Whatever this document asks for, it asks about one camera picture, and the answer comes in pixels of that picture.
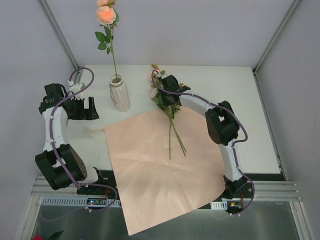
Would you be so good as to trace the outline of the peach wrapping paper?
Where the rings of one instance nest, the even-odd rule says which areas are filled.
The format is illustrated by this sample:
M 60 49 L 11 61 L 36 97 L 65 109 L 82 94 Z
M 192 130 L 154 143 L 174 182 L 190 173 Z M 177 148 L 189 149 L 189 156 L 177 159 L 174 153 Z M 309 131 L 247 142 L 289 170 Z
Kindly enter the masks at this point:
M 182 107 L 169 159 L 169 119 L 159 109 L 105 126 L 109 156 L 129 235 L 216 200 L 225 190 L 224 164 L 205 118 Z

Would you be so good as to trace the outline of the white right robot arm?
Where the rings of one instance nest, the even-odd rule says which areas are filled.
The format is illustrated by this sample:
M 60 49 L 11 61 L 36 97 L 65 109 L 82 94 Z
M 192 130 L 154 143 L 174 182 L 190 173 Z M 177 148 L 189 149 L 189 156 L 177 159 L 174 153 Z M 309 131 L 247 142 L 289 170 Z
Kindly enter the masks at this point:
M 228 101 L 210 102 L 193 93 L 188 86 L 179 86 L 173 75 L 152 74 L 152 81 L 160 91 L 165 106 L 187 107 L 205 117 L 208 135 L 220 149 L 224 165 L 225 190 L 222 197 L 232 199 L 243 191 L 243 169 L 238 161 L 235 146 L 240 124 Z

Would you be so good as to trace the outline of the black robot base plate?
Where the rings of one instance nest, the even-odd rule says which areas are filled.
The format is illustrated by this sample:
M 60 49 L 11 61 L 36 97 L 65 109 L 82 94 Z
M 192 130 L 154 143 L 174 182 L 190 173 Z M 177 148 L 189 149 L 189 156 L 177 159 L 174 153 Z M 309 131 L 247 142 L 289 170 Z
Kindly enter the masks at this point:
M 254 198 L 254 188 L 255 185 L 251 179 L 247 176 L 240 175 L 240 179 L 231 181 L 226 177 L 223 178 L 225 182 L 225 190 L 218 198 L 219 202 L 222 204 L 223 209 L 228 213 L 239 213 L 245 208 L 244 199 L 248 198 L 252 200 Z M 76 191 L 78 195 L 94 195 L 96 197 L 100 196 L 98 200 L 89 201 L 88 204 L 93 205 L 94 203 L 102 203 L 106 199 L 120 199 L 117 190 L 114 192 L 111 188 L 116 188 L 117 183 L 115 179 L 115 174 L 112 170 L 99 170 L 98 171 L 98 181 L 95 186 L 82 186 Z

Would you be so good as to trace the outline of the cream printed ribbon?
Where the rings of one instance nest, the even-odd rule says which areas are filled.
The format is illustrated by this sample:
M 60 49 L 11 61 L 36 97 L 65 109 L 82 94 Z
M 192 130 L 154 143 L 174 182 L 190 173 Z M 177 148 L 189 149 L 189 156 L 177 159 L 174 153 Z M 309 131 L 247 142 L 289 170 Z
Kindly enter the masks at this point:
M 103 128 L 98 127 L 88 127 L 85 129 L 85 133 L 93 140 L 99 141 L 101 143 L 106 143 L 106 134 Z

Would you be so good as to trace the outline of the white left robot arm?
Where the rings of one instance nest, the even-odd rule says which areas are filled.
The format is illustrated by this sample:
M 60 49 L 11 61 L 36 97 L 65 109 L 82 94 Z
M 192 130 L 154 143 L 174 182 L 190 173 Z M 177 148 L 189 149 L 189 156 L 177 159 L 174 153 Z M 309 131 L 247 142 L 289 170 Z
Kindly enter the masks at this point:
M 58 83 L 44 87 L 46 96 L 39 106 L 45 120 L 45 144 L 43 152 L 35 156 L 35 163 L 53 190 L 66 188 L 72 183 L 86 184 L 94 194 L 105 191 L 106 183 L 100 171 L 87 168 L 81 157 L 69 144 L 67 126 L 69 120 L 92 121 L 99 119 L 93 97 L 70 97 Z

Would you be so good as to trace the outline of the pale pink rose stem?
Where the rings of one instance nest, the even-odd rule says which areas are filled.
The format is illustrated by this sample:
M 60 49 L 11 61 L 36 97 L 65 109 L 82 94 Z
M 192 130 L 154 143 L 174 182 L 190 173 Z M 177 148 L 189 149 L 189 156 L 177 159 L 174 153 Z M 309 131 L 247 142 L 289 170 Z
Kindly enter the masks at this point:
M 164 105 L 160 91 L 157 88 L 155 88 L 155 87 L 152 88 L 152 90 L 150 92 L 150 98 L 157 105 L 157 107 L 160 108 L 161 111 L 168 117 L 168 107 L 169 106 Z M 182 142 L 180 135 L 179 135 L 179 138 L 180 138 L 180 143 L 181 143 L 180 148 L 182 150 L 183 155 L 186 156 L 187 150 Z

